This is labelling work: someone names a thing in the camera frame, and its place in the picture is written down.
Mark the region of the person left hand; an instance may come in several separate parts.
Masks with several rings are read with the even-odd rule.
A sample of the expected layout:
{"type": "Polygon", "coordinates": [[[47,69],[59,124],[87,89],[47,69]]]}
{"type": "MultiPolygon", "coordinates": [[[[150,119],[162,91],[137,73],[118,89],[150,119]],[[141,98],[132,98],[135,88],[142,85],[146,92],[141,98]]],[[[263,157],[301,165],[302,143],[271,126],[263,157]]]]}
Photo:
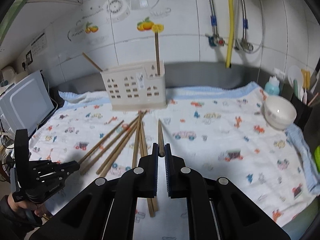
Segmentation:
{"type": "Polygon", "coordinates": [[[25,217],[27,210],[33,211],[37,217],[42,217],[48,213],[44,204],[34,204],[27,201],[15,202],[12,193],[8,195],[7,202],[11,210],[21,217],[25,217]]]}

